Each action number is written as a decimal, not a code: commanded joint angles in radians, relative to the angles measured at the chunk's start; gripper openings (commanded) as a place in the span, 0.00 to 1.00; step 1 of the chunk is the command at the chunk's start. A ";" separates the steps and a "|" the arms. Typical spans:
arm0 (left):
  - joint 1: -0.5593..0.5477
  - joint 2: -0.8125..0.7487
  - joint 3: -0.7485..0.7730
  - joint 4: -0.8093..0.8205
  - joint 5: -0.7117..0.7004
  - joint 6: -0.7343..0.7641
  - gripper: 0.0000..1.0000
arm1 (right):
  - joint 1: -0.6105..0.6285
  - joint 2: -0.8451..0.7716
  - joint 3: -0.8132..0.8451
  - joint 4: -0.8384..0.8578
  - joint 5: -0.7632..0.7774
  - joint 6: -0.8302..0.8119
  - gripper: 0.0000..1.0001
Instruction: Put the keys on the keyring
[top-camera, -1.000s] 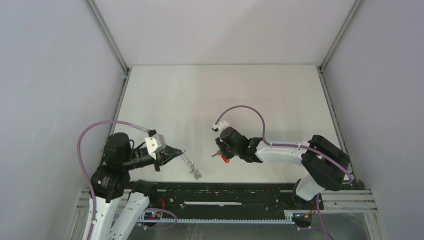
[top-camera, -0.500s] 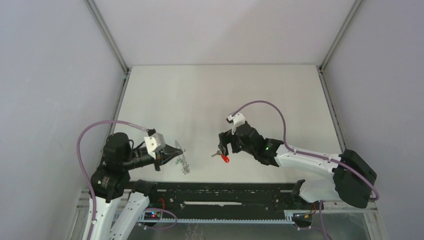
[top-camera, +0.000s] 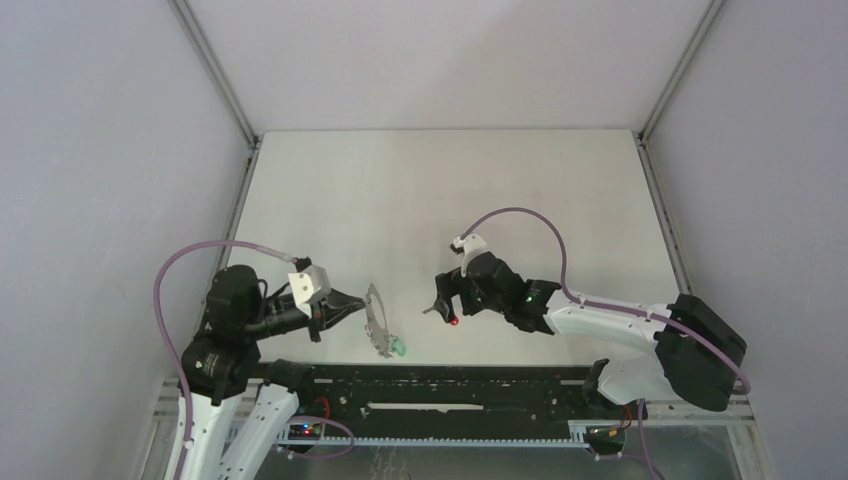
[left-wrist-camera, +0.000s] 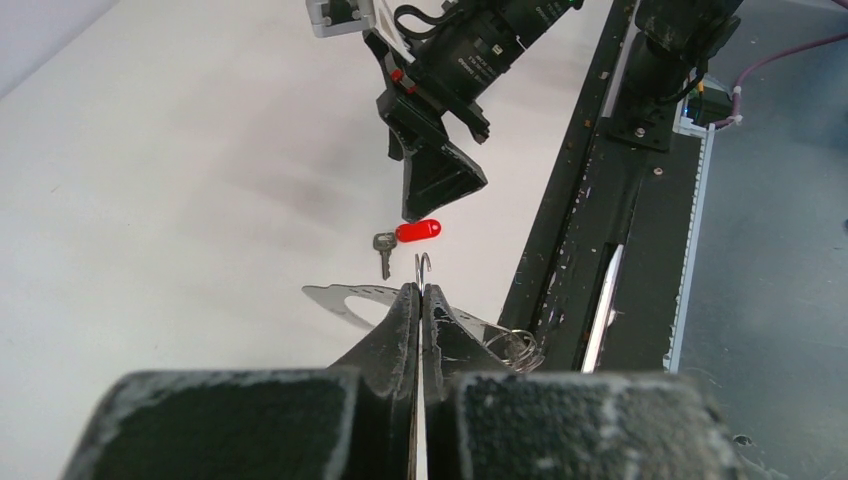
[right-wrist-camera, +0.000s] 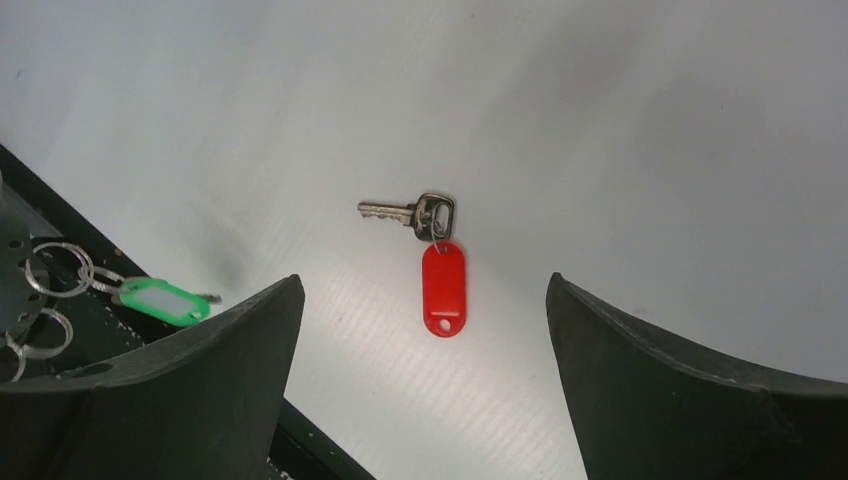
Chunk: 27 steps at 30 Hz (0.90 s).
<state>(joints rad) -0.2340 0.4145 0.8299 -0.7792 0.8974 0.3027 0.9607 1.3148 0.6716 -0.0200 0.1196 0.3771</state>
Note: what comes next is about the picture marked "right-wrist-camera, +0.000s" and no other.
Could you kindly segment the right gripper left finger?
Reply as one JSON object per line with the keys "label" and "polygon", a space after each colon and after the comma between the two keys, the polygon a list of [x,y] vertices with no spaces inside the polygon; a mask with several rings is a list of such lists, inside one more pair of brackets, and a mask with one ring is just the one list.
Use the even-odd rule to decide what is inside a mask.
{"label": "right gripper left finger", "polygon": [[292,275],[211,319],[1,388],[5,479],[262,479],[298,340]]}

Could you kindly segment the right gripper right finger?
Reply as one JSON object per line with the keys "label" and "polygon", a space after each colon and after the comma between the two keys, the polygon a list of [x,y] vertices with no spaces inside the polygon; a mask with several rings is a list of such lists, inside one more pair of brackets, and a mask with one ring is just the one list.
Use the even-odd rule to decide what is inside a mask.
{"label": "right gripper right finger", "polygon": [[591,479],[843,479],[847,387],[745,361],[550,278],[546,312]]}

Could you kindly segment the metal disc keyring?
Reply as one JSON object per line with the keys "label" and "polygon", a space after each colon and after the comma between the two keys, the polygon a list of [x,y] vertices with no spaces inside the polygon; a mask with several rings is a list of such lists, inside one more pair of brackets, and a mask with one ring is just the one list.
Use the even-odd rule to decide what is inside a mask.
{"label": "metal disc keyring", "polygon": [[94,262],[64,239],[34,241],[17,214],[1,214],[1,383],[61,375],[142,342],[100,301]]}

